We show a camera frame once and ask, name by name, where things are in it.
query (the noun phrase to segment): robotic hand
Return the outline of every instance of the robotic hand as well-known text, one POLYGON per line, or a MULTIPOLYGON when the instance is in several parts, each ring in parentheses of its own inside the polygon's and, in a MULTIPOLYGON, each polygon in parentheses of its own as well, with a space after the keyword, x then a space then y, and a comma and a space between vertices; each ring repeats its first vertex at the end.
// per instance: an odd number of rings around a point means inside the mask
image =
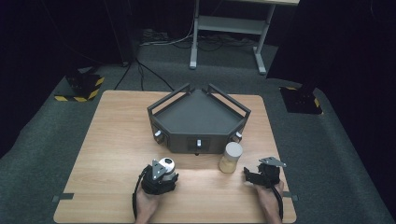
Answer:
POLYGON ((279 205, 279 216, 281 219, 283 219, 282 197, 280 196, 274 185, 278 184, 280 181, 279 167, 286 167, 286 163, 283 163, 282 161, 279 161, 274 157, 264 158, 259 161, 261 162, 261 164, 259 165, 260 173, 251 173, 248 168, 244 167, 245 179, 252 184, 265 186, 266 188, 271 189, 274 192, 277 203, 279 205))
POLYGON ((170 158, 163 158, 160 161, 153 160, 152 165, 143 169, 142 174, 136 183, 133 194, 134 217, 136 218, 136 192, 140 181, 142 189, 147 194, 164 194, 172 191, 176 187, 178 174, 175 173, 175 163, 170 158))

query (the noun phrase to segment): human hand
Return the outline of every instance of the human hand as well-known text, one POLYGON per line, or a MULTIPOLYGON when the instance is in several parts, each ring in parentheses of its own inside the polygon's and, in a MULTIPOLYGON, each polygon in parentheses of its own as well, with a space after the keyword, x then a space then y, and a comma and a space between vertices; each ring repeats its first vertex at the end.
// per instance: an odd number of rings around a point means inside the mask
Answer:
POLYGON ((161 195, 147 194, 141 184, 136 192, 136 224, 149 223, 149 220, 157 210, 161 195))
MULTIPOLYGON (((283 181, 279 181, 279 184, 274 187, 279 192, 280 196, 283 197, 283 188, 285 187, 283 181)), ((264 212, 268 223, 282 223, 279 216, 279 205, 274 192, 261 185, 254 185, 254 188, 257 190, 260 206, 262 207, 262 211, 264 212)))

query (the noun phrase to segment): small knob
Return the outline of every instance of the small knob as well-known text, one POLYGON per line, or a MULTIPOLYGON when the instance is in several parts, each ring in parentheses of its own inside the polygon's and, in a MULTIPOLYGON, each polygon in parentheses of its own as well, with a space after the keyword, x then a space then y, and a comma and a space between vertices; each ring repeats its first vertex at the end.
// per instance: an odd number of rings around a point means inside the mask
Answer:
POLYGON ((155 134, 154 134, 154 139, 158 144, 161 144, 163 142, 163 132, 161 132, 161 130, 158 130, 155 134))
POLYGON ((242 134, 240 132, 236 132, 236 134, 233 136, 233 141, 235 141, 236 143, 242 141, 242 134))

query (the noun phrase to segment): glass jar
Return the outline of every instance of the glass jar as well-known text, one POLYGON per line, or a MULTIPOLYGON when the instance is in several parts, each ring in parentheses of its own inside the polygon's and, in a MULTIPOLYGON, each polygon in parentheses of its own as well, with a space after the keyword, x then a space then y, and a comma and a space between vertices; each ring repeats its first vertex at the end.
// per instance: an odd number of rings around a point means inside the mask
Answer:
POLYGON ((231 174, 236 169, 236 164, 242 155, 241 145, 235 142, 227 144, 224 150, 224 154, 220 159, 219 168, 225 174, 231 174))

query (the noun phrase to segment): black wire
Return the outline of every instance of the black wire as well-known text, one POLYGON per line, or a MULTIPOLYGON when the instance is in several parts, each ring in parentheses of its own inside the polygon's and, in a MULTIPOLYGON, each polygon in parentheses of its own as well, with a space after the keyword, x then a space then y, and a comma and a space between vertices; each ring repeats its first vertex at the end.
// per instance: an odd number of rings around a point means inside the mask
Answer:
POLYGON ((276 190, 276 188, 274 187, 274 185, 271 185, 271 190, 274 192, 276 200, 277 200, 277 204, 279 206, 279 216, 280 216, 280 220, 283 219, 283 201, 282 201, 282 197, 280 196, 279 192, 276 190))
MULTIPOLYGON (((141 62, 139 62, 139 61, 137 60, 137 58, 136 58, 136 61, 137 61, 137 63, 138 63, 140 66, 143 66, 144 68, 146 68, 147 70, 149 70, 152 74, 154 74, 156 77, 158 77, 160 80, 162 80, 172 91, 175 90, 175 89, 172 88, 171 85, 169 85, 169 83, 168 83, 165 79, 163 79, 160 75, 158 75, 157 73, 155 73, 154 71, 152 71, 151 69, 149 69, 147 66, 145 66, 144 64, 142 64, 141 62)), ((142 87, 142 90, 143 90, 143 76, 142 76, 142 78, 141 78, 141 87, 142 87)))
POLYGON ((224 1, 224 0, 220 0, 220 1, 219 1, 218 5, 217 5, 216 8, 212 11, 212 13, 210 14, 210 16, 214 16, 214 15, 215 15, 215 13, 218 11, 218 9, 219 9, 219 7, 221 6, 221 3, 222 3, 223 1, 224 1))
POLYGON ((141 46, 145 46, 145 45, 173 45, 173 44, 176 44, 176 43, 178 43, 180 41, 183 41, 183 40, 186 40, 186 39, 190 38, 191 37, 192 28, 194 27, 195 7, 196 7, 196 5, 194 5, 194 13, 193 13, 193 16, 192 16, 191 27, 190 27, 190 30, 189 30, 189 32, 187 33, 187 35, 185 37, 183 37, 181 39, 174 39, 174 40, 169 40, 168 38, 165 38, 165 39, 167 39, 167 41, 165 41, 164 43, 149 43, 148 42, 148 43, 143 43, 141 46))
MULTIPOLYGON (((114 29, 114 22, 113 22, 113 20, 111 19, 110 11, 108 10, 108 6, 107 6, 106 0, 103 0, 103 3, 104 3, 104 5, 105 5, 105 7, 106 7, 107 16, 108 16, 108 19, 110 20, 110 24, 111 24, 111 29, 113 29, 113 33, 115 34, 115 33, 116 33, 116 30, 114 29)), ((114 37, 116 38, 117 47, 118 47, 119 51, 121 51, 121 46, 120 46, 119 38, 118 38, 117 35, 114 35, 114 37)))
POLYGON ((120 83, 121 83, 122 80, 125 78, 126 74, 128 73, 129 69, 131 68, 131 64, 132 64, 132 62, 129 63, 128 68, 126 69, 124 75, 122 75, 122 77, 121 77, 119 83, 117 83, 117 85, 116 85, 116 87, 114 88, 114 90, 116 90, 116 89, 119 87, 120 83))
POLYGON ((224 41, 219 36, 217 36, 217 38, 218 38, 218 40, 216 40, 216 42, 214 42, 214 43, 209 43, 209 41, 206 41, 206 43, 213 44, 213 45, 217 45, 219 43, 219 45, 215 49, 203 49, 202 47, 199 47, 199 46, 198 46, 198 49, 200 49, 202 51, 207 51, 207 52, 216 51, 218 49, 221 49, 221 47, 223 47, 223 45, 224 45, 224 41))
POLYGON ((155 31, 145 31, 143 36, 144 36, 143 43, 156 42, 156 41, 171 42, 171 41, 175 40, 175 39, 171 39, 169 37, 165 37, 164 34, 157 33, 155 31))
POLYGON ((137 70, 139 71, 140 74, 140 88, 142 89, 142 91, 144 91, 145 89, 143 88, 143 79, 145 78, 145 74, 143 72, 143 68, 140 63, 137 66, 137 70))
POLYGON ((177 44, 173 44, 173 46, 178 48, 178 49, 190 49, 191 48, 191 45, 189 45, 188 47, 181 47, 181 46, 179 46, 177 44))
POLYGON ((133 193, 133 196, 132 196, 132 208, 133 208, 133 210, 134 210, 134 218, 137 217, 137 210, 136 210, 136 208, 137 208, 137 207, 136 207, 136 206, 137 206, 137 196, 136 196, 137 189, 139 188, 139 184, 140 184, 140 182, 141 182, 143 176, 144 176, 144 175, 146 174, 146 172, 148 171, 148 168, 149 168, 149 166, 146 166, 146 168, 143 169, 142 174, 140 174, 140 176, 139 176, 138 179, 137 179, 136 187, 134 188, 134 193, 133 193))
POLYGON ((210 37, 205 38, 205 42, 209 43, 209 44, 222 44, 224 47, 236 47, 236 48, 240 48, 240 47, 247 47, 247 46, 253 46, 256 43, 254 43, 253 41, 242 41, 242 40, 227 40, 227 39, 223 39, 221 38, 221 36, 217 36, 217 39, 212 39, 210 37))
POLYGON ((75 52, 77 55, 79 55, 79 56, 81 56, 81 57, 83 57, 83 58, 86 58, 86 59, 88 59, 88 60, 90 60, 90 61, 93 61, 94 63, 105 64, 105 63, 99 62, 99 61, 97 61, 97 60, 95 60, 95 59, 93 59, 93 58, 90 58, 90 57, 88 57, 88 56, 85 56, 84 54, 82 54, 82 53, 76 51, 75 49, 73 49, 72 47, 70 47, 70 46, 66 43, 66 41, 64 41, 64 38, 62 37, 61 31, 58 29, 58 26, 56 25, 55 20, 52 18, 49 9, 47 8, 46 4, 44 3, 44 0, 41 0, 41 4, 43 5, 44 9, 46 9, 46 12, 47 12, 47 14, 48 14, 48 16, 49 16, 49 20, 51 21, 53 27, 55 28, 56 32, 58 33, 58 36, 59 36, 59 38, 61 39, 61 42, 62 42, 68 49, 70 49, 71 51, 75 52))

